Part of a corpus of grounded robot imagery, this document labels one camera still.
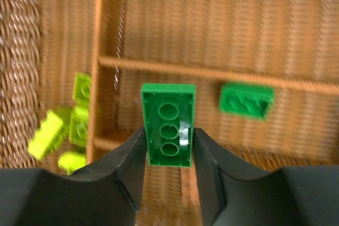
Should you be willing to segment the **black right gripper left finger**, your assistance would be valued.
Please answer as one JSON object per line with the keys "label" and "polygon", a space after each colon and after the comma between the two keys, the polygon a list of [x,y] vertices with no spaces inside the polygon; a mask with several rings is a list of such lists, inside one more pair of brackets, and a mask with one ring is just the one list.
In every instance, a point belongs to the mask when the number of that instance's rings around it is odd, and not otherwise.
{"label": "black right gripper left finger", "polygon": [[146,134],[70,175],[1,170],[1,225],[134,225],[141,208]]}

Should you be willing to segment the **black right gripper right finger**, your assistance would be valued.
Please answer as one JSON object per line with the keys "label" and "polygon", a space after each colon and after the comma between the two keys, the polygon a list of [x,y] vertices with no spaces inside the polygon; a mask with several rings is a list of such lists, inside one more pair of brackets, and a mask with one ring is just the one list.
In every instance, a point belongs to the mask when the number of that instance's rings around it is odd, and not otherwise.
{"label": "black right gripper right finger", "polygon": [[194,130],[194,163],[204,225],[338,225],[338,167],[270,172]]}

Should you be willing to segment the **small lime sloped lego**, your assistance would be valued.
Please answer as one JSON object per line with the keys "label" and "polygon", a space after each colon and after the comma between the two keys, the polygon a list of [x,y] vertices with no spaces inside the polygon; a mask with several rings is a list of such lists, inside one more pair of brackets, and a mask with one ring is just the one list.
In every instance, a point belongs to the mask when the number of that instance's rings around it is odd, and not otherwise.
{"label": "small lime sloped lego", "polygon": [[83,153],[67,151],[58,158],[58,167],[66,171],[67,175],[86,165],[86,156]]}

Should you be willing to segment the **lime angled lego brick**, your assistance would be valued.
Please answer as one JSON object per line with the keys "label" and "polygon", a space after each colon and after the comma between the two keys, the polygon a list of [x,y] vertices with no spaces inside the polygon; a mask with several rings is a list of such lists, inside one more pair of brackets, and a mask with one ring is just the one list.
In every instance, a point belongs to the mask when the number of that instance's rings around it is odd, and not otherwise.
{"label": "lime angled lego brick", "polygon": [[88,108],[75,106],[70,115],[69,140],[79,147],[86,147],[88,132]]}

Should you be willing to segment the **lime long lego brick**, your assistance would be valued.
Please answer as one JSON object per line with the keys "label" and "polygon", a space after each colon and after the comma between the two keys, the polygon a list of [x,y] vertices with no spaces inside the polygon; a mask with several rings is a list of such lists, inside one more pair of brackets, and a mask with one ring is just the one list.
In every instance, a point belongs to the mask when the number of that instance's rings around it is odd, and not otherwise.
{"label": "lime long lego brick", "polygon": [[58,150],[69,134],[71,111],[70,107],[47,111],[46,118],[40,122],[40,127],[29,141],[30,155],[41,161],[49,152]]}

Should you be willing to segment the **green lego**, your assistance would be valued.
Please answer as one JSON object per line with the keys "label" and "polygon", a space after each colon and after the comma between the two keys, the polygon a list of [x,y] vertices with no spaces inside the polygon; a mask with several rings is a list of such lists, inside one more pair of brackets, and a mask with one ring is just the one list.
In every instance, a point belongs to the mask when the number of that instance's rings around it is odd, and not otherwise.
{"label": "green lego", "polygon": [[265,120],[274,102],[273,87],[228,82],[220,89],[219,110],[222,113]]}

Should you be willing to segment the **green tall lego brick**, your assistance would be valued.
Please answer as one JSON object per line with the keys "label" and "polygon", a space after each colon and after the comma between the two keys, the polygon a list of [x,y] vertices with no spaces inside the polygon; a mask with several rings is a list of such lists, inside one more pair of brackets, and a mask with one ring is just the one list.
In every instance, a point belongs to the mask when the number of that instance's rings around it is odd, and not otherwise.
{"label": "green tall lego brick", "polygon": [[195,85],[145,83],[140,93],[149,164],[190,167]]}

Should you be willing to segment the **lime square lego brick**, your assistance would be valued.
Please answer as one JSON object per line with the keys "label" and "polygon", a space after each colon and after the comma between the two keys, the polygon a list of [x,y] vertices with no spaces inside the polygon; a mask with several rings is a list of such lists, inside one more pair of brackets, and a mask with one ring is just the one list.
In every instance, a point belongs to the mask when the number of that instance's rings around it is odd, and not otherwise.
{"label": "lime square lego brick", "polygon": [[89,105],[91,95],[91,77],[88,74],[76,73],[74,88],[73,88],[73,100],[79,105]]}

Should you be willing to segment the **brown wicker divided basket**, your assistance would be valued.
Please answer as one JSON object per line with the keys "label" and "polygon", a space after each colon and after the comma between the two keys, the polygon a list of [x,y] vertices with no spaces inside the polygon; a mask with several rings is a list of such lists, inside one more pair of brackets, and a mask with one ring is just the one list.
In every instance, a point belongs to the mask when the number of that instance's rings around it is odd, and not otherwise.
{"label": "brown wicker divided basket", "polygon": [[[88,106],[76,73],[91,77]],[[228,82],[273,87],[267,118],[222,113]],[[338,167],[338,0],[1,0],[1,170],[67,175],[64,152],[103,157],[145,130],[145,83],[195,85],[194,130],[260,169]],[[86,147],[68,134],[30,155],[47,111],[75,106]],[[194,130],[190,167],[151,166],[147,149],[134,225],[204,225]]]}

